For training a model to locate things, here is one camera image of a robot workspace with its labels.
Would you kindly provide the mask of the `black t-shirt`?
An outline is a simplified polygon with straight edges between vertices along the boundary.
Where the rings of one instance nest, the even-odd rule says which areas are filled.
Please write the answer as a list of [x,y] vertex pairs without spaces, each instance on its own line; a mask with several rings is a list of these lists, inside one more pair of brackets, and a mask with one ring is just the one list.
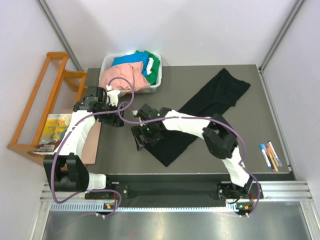
[[[251,84],[233,77],[223,68],[204,85],[178,111],[191,116],[212,117],[223,115],[246,93]],[[164,166],[169,166],[197,139],[196,136],[165,130],[163,139],[154,146],[145,145],[145,149]]]

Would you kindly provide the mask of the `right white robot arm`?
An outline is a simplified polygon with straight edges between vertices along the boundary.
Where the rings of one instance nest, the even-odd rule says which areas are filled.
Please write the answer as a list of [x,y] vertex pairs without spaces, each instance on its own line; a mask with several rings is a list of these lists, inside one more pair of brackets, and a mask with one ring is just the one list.
[[198,117],[166,107],[156,110],[147,104],[132,113],[138,119],[131,128],[138,151],[155,148],[168,160],[173,151],[183,149],[183,144],[201,139],[229,173],[230,183],[219,185],[221,197],[254,198],[252,187],[259,184],[241,156],[239,144],[243,139],[221,115]]

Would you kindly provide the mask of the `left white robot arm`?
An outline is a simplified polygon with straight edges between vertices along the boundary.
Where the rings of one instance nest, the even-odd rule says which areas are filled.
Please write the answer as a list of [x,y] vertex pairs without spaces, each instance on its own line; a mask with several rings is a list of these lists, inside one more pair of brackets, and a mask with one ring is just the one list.
[[121,91],[111,86],[89,87],[83,100],[73,106],[71,122],[53,154],[44,157],[43,166],[50,188],[55,192],[96,190],[102,198],[114,191],[105,174],[88,172],[81,155],[91,128],[96,122],[122,127],[117,111]]

